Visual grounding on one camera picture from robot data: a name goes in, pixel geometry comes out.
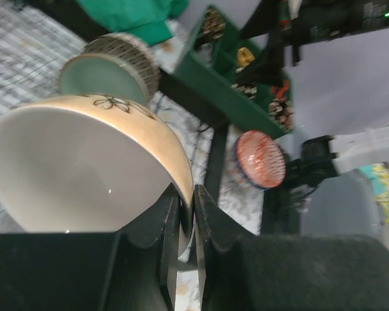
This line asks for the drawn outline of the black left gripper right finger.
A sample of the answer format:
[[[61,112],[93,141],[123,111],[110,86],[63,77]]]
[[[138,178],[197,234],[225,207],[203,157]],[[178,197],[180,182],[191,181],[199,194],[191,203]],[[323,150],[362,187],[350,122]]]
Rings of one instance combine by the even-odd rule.
[[[257,236],[194,189],[202,310],[389,310],[389,251],[368,236]]]

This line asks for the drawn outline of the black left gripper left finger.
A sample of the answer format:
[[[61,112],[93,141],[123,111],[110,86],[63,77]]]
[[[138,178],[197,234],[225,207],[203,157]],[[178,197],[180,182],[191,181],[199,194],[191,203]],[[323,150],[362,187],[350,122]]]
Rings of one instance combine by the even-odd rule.
[[[0,234],[0,310],[173,310],[180,198],[113,233]]]

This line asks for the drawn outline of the black wire dish rack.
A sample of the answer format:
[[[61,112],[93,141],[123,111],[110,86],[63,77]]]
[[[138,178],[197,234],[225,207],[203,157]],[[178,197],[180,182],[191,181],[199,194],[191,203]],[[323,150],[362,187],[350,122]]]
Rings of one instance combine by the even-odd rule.
[[[171,70],[180,56],[187,37],[176,21],[168,22],[177,47],[172,56],[154,47],[156,60]],[[0,116],[16,106],[57,94],[56,80],[62,65],[82,52],[85,42],[44,13],[25,6],[20,9],[10,1],[0,1]],[[195,183],[204,182],[213,136],[208,128],[187,110],[158,92],[150,103],[177,136],[189,156]],[[241,190],[223,177],[218,199],[220,208],[247,230],[259,234],[263,192]],[[0,206],[0,231],[17,231],[13,220]]]

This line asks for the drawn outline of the cream ceramic bowl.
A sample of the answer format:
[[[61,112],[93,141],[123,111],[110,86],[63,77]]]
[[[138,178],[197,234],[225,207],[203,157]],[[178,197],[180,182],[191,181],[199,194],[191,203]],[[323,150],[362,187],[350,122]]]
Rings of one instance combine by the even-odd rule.
[[[174,185],[179,250],[193,228],[193,177],[173,130],[109,95],[48,98],[0,117],[0,204],[25,231],[116,231]]]

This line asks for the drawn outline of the brown patterned bowl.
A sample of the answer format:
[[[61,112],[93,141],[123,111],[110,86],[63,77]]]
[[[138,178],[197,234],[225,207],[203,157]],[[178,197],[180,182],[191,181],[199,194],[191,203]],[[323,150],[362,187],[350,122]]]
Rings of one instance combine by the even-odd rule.
[[[149,46],[139,37],[125,32],[105,34],[87,43],[84,52],[107,54],[131,65],[147,87],[148,101],[157,92],[159,68]]]

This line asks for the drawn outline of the mint green bowl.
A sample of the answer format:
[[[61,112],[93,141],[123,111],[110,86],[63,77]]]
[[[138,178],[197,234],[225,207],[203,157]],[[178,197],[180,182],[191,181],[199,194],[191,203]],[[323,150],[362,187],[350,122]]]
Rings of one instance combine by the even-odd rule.
[[[142,105],[151,99],[133,66],[103,53],[84,53],[66,62],[58,77],[58,90],[62,95],[113,95]]]

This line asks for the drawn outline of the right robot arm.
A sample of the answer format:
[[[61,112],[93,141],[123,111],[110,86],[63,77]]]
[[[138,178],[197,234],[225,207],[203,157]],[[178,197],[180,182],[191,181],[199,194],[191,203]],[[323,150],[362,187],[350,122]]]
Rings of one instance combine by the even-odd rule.
[[[300,60],[309,43],[389,27],[389,1],[261,1],[241,30],[244,39],[269,34],[266,49],[241,79],[281,81],[284,48]],[[389,161],[389,126],[305,141],[299,159],[269,157],[265,174],[284,168],[266,201],[289,188],[318,186],[364,165]],[[389,251],[367,236],[255,236],[226,216],[203,186],[194,190],[202,310],[389,310]]]

